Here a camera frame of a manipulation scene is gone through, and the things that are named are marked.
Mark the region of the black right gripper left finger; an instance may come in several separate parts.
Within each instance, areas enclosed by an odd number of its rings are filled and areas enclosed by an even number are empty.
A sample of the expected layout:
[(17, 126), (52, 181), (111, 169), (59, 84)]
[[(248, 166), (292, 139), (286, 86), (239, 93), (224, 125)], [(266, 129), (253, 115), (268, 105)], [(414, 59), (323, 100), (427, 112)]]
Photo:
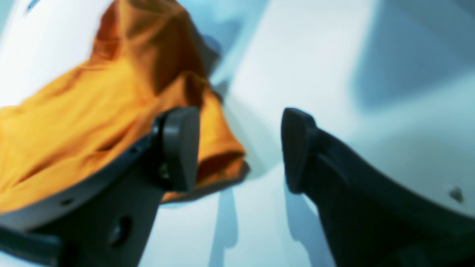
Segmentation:
[(137, 267), (168, 191), (196, 184), (197, 107), (154, 118), (107, 166), (42, 201), (1, 215), (1, 252), (49, 267)]

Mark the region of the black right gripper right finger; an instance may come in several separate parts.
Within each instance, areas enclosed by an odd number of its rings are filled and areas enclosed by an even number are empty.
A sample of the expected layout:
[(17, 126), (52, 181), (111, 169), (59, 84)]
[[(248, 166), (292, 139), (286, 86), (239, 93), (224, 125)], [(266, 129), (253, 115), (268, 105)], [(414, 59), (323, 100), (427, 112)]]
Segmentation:
[(338, 267), (473, 267), (474, 219), (391, 181), (314, 117), (285, 108), (288, 189), (315, 205)]

